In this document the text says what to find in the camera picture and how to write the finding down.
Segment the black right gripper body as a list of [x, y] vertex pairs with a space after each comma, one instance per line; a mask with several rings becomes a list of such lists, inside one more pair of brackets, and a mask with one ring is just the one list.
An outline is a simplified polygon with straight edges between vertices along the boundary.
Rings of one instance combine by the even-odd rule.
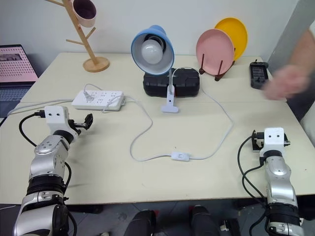
[[260, 151], [264, 147], [264, 132], [252, 132], [251, 136], [252, 150]]

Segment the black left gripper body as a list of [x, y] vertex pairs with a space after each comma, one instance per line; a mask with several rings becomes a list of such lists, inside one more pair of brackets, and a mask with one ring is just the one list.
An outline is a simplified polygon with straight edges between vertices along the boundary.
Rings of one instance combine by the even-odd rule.
[[86, 129], [86, 124], [85, 123], [76, 123], [74, 122], [73, 119], [68, 120], [68, 125], [70, 126], [71, 129], [73, 129], [78, 135], [81, 134], [81, 129]]

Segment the person's bare hand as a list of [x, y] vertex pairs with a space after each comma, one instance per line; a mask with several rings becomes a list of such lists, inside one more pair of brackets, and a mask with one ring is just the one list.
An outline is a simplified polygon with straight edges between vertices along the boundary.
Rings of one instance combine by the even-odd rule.
[[286, 65], [278, 70], [272, 80], [263, 86], [267, 99], [283, 100], [304, 92], [309, 84], [310, 72], [298, 65]]

